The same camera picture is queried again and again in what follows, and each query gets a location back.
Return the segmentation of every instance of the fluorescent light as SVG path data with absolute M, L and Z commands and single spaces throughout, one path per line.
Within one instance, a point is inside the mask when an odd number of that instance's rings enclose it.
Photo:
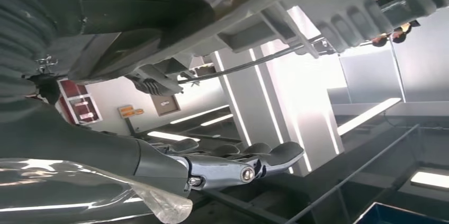
M 231 117 L 233 117 L 233 116 L 234 116 L 233 114 L 228 114 L 228 115 L 225 115 L 225 116 L 223 116 L 223 117 L 219 117 L 219 118 L 217 118 L 217 119 L 213 119 L 213 120 L 211 120 L 211 121 L 209 121 L 209 122 L 202 123 L 201 126 L 209 126 L 209 125 L 211 125 L 211 124 L 214 124 L 214 123 L 217 123 L 217 122 L 226 120 L 226 119 L 231 118 Z
M 147 135 L 152 136 L 152 137 L 171 139 L 171 140 L 175 140 L 175 141 L 181 141 L 181 140 L 189 138 L 189 137 L 185 137 L 185 136 L 169 134 L 169 133 L 164 133 L 164 132 L 159 132 L 159 131 L 152 131 L 152 132 L 148 133 Z M 200 141 L 198 138 L 191 138 L 191 139 L 195 140 L 196 142 Z
M 132 203 L 132 202 L 141 202 L 141 201 L 143 201 L 143 199 L 141 199 L 141 198 L 130 198 L 130 199 L 125 200 L 123 203 Z
M 255 61 L 256 56 L 254 55 L 254 50 L 252 48 L 249 50 L 249 54 L 251 55 L 251 60 Z M 265 102 L 267 103 L 268 111 L 270 113 L 271 120 L 273 121 L 274 130 L 276 131 L 279 142 L 282 144 L 284 143 L 284 139 L 282 138 L 279 124 L 277 124 L 276 117 L 274 116 L 273 106 L 271 105 L 270 97 L 268 96 L 268 92 L 262 78 L 261 70 L 259 69 L 259 65 L 254 66 L 254 68 L 256 69 L 257 78 L 259 79 L 259 83 L 261 84 L 262 93 L 264 94 Z
M 32 211 L 32 210 L 49 210 L 49 209 L 62 209 L 62 208 L 75 208 L 75 207 L 90 207 L 93 203 L 81 203 L 81 204 L 60 204 L 60 205 L 40 205 L 37 207 L 15 207 L 0 209 L 0 212 L 15 212 L 15 211 Z
M 396 103 L 400 102 L 401 98 L 389 98 L 388 100 L 380 103 L 379 105 L 369 109 L 368 111 L 364 112 L 363 114 L 357 116 L 356 118 L 348 121 L 347 123 L 341 125 L 337 128 L 338 134 L 341 136 L 348 131 L 354 129 L 355 127 L 359 126 L 360 124 L 366 122 L 367 120 L 373 118 L 374 116 L 380 114 L 381 112 L 387 110 L 391 106 L 395 105 Z
M 215 57 L 217 58 L 218 68 L 220 69 L 220 71 L 225 70 L 225 68 L 223 66 L 223 62 L 221 61 L 220 54 L 218 53 L 218 51 L 215 51 Z M 251 140 L 249 140 L 248 131 L 246 130 L 245 124 L 243 123 L 243 119 L 241 118 L 240 110 L 238 108 L 234 93 L 232 92 L 231 84 L 229 83 L 228 76 L 223 75 L 223 80 L 224 80 L 224 85 L 226 85 L 226 88 L 228 89 L 229 96 L 231 97 L 232 106 L 234 107 L 234 109 L 236 111 L 237 120 L 240 123 L 241 130 L 243 131 L 246 142 L 247 142 L 248 146 L 251 146 Z
M 330 139 L 332 140 L 332 145 L 334 146 L 334 151 L 336 154 L 340 154 L 340 150 L 338 150 L 337 140 L 335 139 L 334 130 L 332 129 L 332 125 L 330 124 L 329 113 L 324 112 L 323 114 L 324 120 L 326 121 L 327 129 L 329 130 Z
M 447 175 L 418 172 L 412 177 L 411 182 L 449 188 L 449 176 Z
M 179 122 L 183 122 L 183 121 L 186 121 L 186 120 L 189 120 L 189 119 L 192 119 L 192 118 L 195 118 L 195 117 L 199 117 L 199 116 L 202 116 L 204 114 L 207 114 L 207 113 L 210 113 L 210 112 L 213 112 L 213 111 L 224 109 L 225 107 L 229 107 L 229 105 L 219 106 L 219 107 L 217 107 L 215 109 L 207 110 L 207 111 L 204 111 L 204 112 L 201 112 L 201 113 L 198 113 L 198 114 L 191 115 L 189 117 L 184 117 L 184 118 L 181 118 L 179 120 L 173 121 L 170 124 L 176 124 L 176 123 L 179 123 Z

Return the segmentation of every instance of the gray panel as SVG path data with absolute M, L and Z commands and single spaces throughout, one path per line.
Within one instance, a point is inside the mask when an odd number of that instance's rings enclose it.
M 394 44 L 407 101 L 449 101 L 449 10 L 419 19 L 402 44 Z
M 341 57 L 353 103 L 379 103 L 402 97 L 390 50 Z
M 349 92 L 347 87 L 327 89 L 330 103 L 333 104 L 350 104 Z

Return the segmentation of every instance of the metal rod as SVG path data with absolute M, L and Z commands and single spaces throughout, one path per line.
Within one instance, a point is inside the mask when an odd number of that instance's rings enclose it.
M 314 43 L 318 43 L 319 41 L 322 41 L 324 39 L 325 38 L 323 36 L 319 35 L 319 36 L 316 36 L 316 37 L 310 39 L 310 42 L 312 44 L 314 44 Z M 304 45 L 302 43 L 298 43 L 298 44 L 292 45 L 292 46 L 290 46 L 288 48 L 285 48 L 285 49 L 282 49 L 281 51 L 276 52 L 274 54 L 265 56 L 263 58 L 259 58 L 259 59 L 255 60 L 255 61 L 248 62 L 246 64 L 242 64 L 242 65 L 239 65 L 239 66 L 236 66 L 236 67 L 232 67 L 230 69 L 219 71 L 219 72 L 216 72 L 216 73 L 213 73 L 213 74 L 204 75 L 204 76 L 201 76 L 201 77 L 181 80 L 181 81 L 178 81 L 178 84 L 186 84 L 186 83 L 198 82 L 198 81 L 202 81 L 202 80 L 206 80 L 206 79 L 211 79 L 211 78 L 227 75 L 227 74 L 234 73 L 234 72 L 237 72 L 237 71 L 241 71 L 241 70 L 244 70 L 244 69 L 247 69 L 247 68 L 254 67 L 255 65 L 259 65 L 259 64 L 262 64 L 264 62 L 271 61 L 271 60 L 273 60 L 275 58 L 288 55 L 288 54 L 290 54 L 292 52 L 295 52 L 295 51 L 298 51 L 300 49 L 306 50 L 306 48 L 304 47 Z
M 346 222 L 351 224 L 351 218 L 349 216 L 348 208 L 346 207 L 345 199 L 343 198 L 342 190 L 338 188 L 338 198 L 340 199 L 340 203 L 342 203 L 343 213 L 345 214 Z
M 408 130 L 406 133 L 404 133 L 400 138 L 396 139 L 393 143 L 391 143 L 389 146 L 387 146 L 385 149 L 383 149 L 380 153 L 378 153 L 376 156 L 374 156 L 372 159 L 370 159 L 367 163 L 365 163 L 363 166 L 361 166 L 359 169 L 357 169 L 355 172 L 350 174 L 347 178 L 345 178 L 343 181 L 335 185 L 332 189 L 330 189 L 328 192 L 323 194 L 320 198 L 313 201 L 309 206 L 304 208 L 302 211 L 300 211 L 298 214 L 293 216 L 290 220 L 288 220 L 285 224 L 292 224 L 295 221 L 299 220 L 301 217 L 306 215 L 313 207 L 315 207 L 317 204 L 321 203 L 324 199 L 326 199 L 328 196 L 332 195 L 337 189 L 339 189 L 341 186 L 343 186 L 346 182 L 348 182 L 351 178 L 353 178 L 357 173 L 368 167 L 370 164 L 372 164 L 375 160 L 377 160 L 380 156 L 382 156 L 384 153 L 386 153 L 388 150 L 390 150 L 393 146 L 397 145 L 400 141 L 402 141 L 405 137 L 408 136 L 412 131 L 414 131 L 416 128 L 419 127 L 419 124 L 413 126 L 410 130 Z

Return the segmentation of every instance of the led light strip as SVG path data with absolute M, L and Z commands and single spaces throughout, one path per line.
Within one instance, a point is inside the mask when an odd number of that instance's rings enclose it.
M 231 118 L 233 116 L 234 116 L 233 114 L 228 114 L 228 115 L 225 115 L 223 117 L 219 117 L 217 119 L 210 120 L 209 122 L 202 123 L 201 126 L 209 126 L 211 124 L 214 124 L 214 123 L 226 120 L 226 119 Z
M 75 208 L 75 207 L 91 207 L 92 204 L 93 203 L 81 203 L 81 204 L 40 205 L 38 207 L 16 207 L 16 208 L 0 209 L 0 212 L 49 210 L 49 209 Z
M 256 56 L 254 55 L 254 50 L 252 48 L 249 50 L 249 54 L 251 55 L 251 60 L 255 61 Z M 261 70 L 259 68 L 259 65 L 254 66 L 254 68 L 256 69 L 257 78 L 259 79 L 259 83 L 261 84 L 262 92 L 265 97 L 265 102 L 267 103 L 268 106 L 268 111 L 270 113 L 271 120 L 273 121 L 274 124 L 274 129 L 276 130 L 277 138 L 279 142 L 282 144 L 284 143 L 284 139 L 282 138 L 281 130 L 279 129 L 279 124 L 277 123 L 276 116 L 274 115 L 273 106 L 271 105 L 270 97 L 268 96 L 268 92 L 266 90 L 266 86 L 262 78 Z
M 217 58 L 218 62 L 218 68 L 223 71 L 225 68 L 223 66 L 223 62 L 221 61 L 220 54 L 218 51 L 215 51 L 215 57 Z M 237 101 L 234 96 L 234 93 L 232 92 L 231 85 L 229 84 L 229 79 L 227 75 L 223 75 L 224 84 L 226 85 L 226 88 L 228 89 L 229 96 L 231 97 L 232 105 L 234 106 L 234 109 L 236 110 L 237 120 L 240 123 L 241 129 L 243 131 L 243 134 L 245 136 L 246 142 L 248 143 L 248 146 L 251 146 L 251 140 L 249 140 L 248 131 L 246 130 L 245 124 L 243 123 L 243 119 L 241 118 L 240 110 L 237 106 Z
M 329 130 L 330 139 L 332 140 L 332 145 L 334 145 L 334 150 L 336 154 L 340 154 L 340 150 L 338 150 L 337 140 L 335 140 L 334 130 L 330 125 L 329 113 L 323 110 L 324 119 L 326 120 L 327 129 Z
M 449 176 L 447 175 L 418 172 L 412 177 L 411 182 L 449 188 Z
M 356 128 L 360 124 L 366 122 L 367 120 L 373 118 L 374 116 L 380 114 L 381 112 L 387 110 L 391 106 L 395 105 L 396 103 L 400 102 L 401 98 L 389 98 L 388 100 L 380 103 L 379 105 L 376 105 L 375 107 L 369 109 L 368 111 L 362 113 L 361 115 L 357 116 L 356 118 L 346 122 L 345 124 L 341 125 L 337 128 L 338 134 L 344 135 L 350 130 Z
M 149 132 L 147 135 L 152 136 L 152 137 L 157 137 L 157 138 L 165 138 L 165 139 L 175 140 L 175 141 L 181 141 L 181 140 L 190 138 L 190 137 L 169 134 L 169 133 L 164 133 L 164 132 L 159 132 L 159 131 L 152 131 L 152 132 Z M 196 142 L 200 141 L 200 139 L 198 139 L 198 138 L 191 138 L 191 139 L 195 140 Z
M 210 113 L 210 112 L 213 112 L 213 111 L 217 111 L 217 110 L 220 110 L 220 109 L 224 109 L 225 107 L 229 107 L 229 105 L 219 106 L 219 107 L 217 107 L 215 109 L 211 109 L 211 110 L 207 110 L 207 111 L 204 111 L 204 112 L 201 112 L 201 113 L 198 113 L 198 114 L 190 115 L 189 117 L 184 117 L 184 118 L 181 118 L 179 120 L 175 120 L 175 121 L 171 122 L 170 124 L 176 124 L 176 123 L 183 122 L 183 121 L 195 118 L 195 117 L 200 117 L 200 116 L 202 116 L 204 114 L 207 114 L 207 113 Z
M 275 51 L 274 51 L 274 45 L 273 45 L 273 42 L 270 41 L 270 42 L 267 43 L 267 45 L 268 45 L 268 50 L 269 50 L 269 52 L 270 52 L 270 53 L 274 53 Z M 272 61 L 272 63 L 273 63 L 273 65 L 274 65 L 274 67 L 276 67 L 276 70 L 278 71 L 278 70 L 279 70 L 279 65 L 277 64 L 276 59 L 274 59 L 274 60 Z M 286 105 L 288 106 L 288 108 L 287 108 L 287 113 L 288 113 L 290 119 L 292 120 L 293 130 L 294 130 L 294 132 L 295 132 L 295 134 L 296 134 L 296 136 L 297 136 L 297 138 L 298 138 L 299 146 L 301 146 L 302 149 L 304 149 L 304 155 L 303 155 L 303 158 L 304 158 L 304 161 L 305 161 L 305 163 L 306 163 L 307 171 L 312 172 L 312 167 L 311 167 L 311 165 L 310 165 L 309 157 L 307 156 L 307 151 L 306 151 L 306 148 L 305 148 L 305 146 L 304 146 L 304 141 L 302 140 L 302 136 L 301 136 L 301 133 L 300 133 L 300 131 L 299 131 L 299 127 L 298 127 L 298 119 L 297 119 L 296 116 L 291 112 L 291 110 L 293 110 L 293 109 L 291 108 L 293 105 L 292 105 L 292 103 L 290 102 L 290 99 L 289 99 L 288 97 L 286 98 L 285 101 L 286 101 Z

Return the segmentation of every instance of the cable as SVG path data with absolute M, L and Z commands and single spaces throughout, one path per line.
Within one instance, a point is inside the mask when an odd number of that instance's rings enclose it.
M 385 119 L 385 122 L 387 122 L 389 125 L 391 125 L 394 128 L 397 128 L 396 125 L 394 125 L 393 123 L 390 122 L 390 120 L 388 120 L 386 111 L 383 111 L 383 118 Z
M 310 39 L 309 41 L 313 44 L 313 43 L 317 43 L 319 41 L 322 41 L 323 39 L 324 38 L 319 35 L 319 36 L 317 36 L 315 38 Z M 214 74 L 204 75 L 204 76 L 201 76 L 201 77 L 180 80 L 180 81 L 178 81 L 178 84 L 186 84 L 186 83 L 198 82 L 198 81 L 203 81 L 203 80 L 206 80 L 206 79 L 211 79 L 211 78 L 227 75 L 229 73 L 233 73 L 233 72 L 237 72 L 237 71 L 240 71 L 240 70 L 243 70 L 243 69 L 247 69 L 247 68 L 250 68 L 250 67 L 262 64 L 264 62 L 271 61 L 271 60 L 273 60 L 275 58 L 288 55 L 291 52 L 295 52 L 295 51 L 297 51 L 299 49 L 302 49 L 302 48 L 304 48 L 304 45 L 302 43 L 299 43 L 299 44 L 293 45 L 291 47 L 288 47 L 286 49 L 283 49 L 283 50 L 281 50 L 279 52 L 276 52 L 276 53 L 274 53 L 272 55 L 268 55 L 268 56 L 265 56 L 265 57 L 263 57 L 261 59 L 257 59 L 255 61 L 248 62 L 246 64 L 242 64 L 242 65 L 239 65 L 239 66 L 227 69 L 227 70 L 223 70 L 223 71 L 220 71 L 220 72 L 217 72 L 217 73 L 214 73 Z

